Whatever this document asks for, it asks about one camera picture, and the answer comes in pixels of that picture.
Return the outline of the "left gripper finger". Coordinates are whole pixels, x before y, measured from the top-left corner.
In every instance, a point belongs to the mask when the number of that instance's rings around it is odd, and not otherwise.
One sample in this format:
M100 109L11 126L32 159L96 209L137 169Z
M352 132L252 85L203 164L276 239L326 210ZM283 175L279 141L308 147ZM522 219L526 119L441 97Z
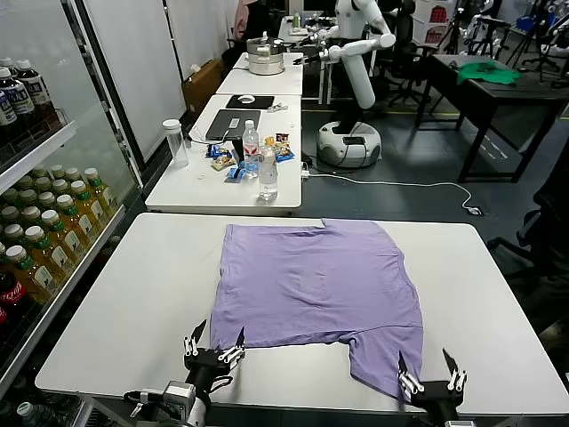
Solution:
M223 363L232 363L234 360L239 359L244 351L244 328L242 327L235 345L221 353L218 360Z
M207 320L204 319L199 325L195 327L190 336L185 336L183 339L183 346L186 356L197 356L199 354L198 343L204 332Z

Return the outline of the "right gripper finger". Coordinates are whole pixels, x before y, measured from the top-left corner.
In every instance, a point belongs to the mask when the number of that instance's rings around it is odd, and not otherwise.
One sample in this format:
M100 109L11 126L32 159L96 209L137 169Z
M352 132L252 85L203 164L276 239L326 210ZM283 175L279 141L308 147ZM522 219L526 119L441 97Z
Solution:
M411 403L413 398L425 391L425 386L408 370L402 352L398 353L397 379L400 399Z
M445 358L445 363L450 372L450 380L447 383L447 390L451 392L463 392L464 385L467 381L467 371L459 369L455 359L443 349L443 355Z

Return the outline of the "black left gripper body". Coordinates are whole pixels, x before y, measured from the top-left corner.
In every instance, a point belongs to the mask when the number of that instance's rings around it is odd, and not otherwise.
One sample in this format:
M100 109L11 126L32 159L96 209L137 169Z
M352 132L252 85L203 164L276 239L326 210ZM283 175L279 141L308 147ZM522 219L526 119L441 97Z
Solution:
M224 350L198 349L197 356L184 355L184 365L188 370L186 382L207 394L230 385L233 381L230 373L244 358L244 353L232 363L223 363L218 357Z

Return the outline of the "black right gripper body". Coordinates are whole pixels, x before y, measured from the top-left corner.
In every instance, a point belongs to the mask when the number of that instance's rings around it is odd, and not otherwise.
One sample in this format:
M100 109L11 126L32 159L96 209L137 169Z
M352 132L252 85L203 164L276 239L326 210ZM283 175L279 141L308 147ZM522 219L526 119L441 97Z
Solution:
M448 389L446 381L425 382L424 391L411 396L414 407L424 409L429 417L457 417L457 407L463 402L463 389Z

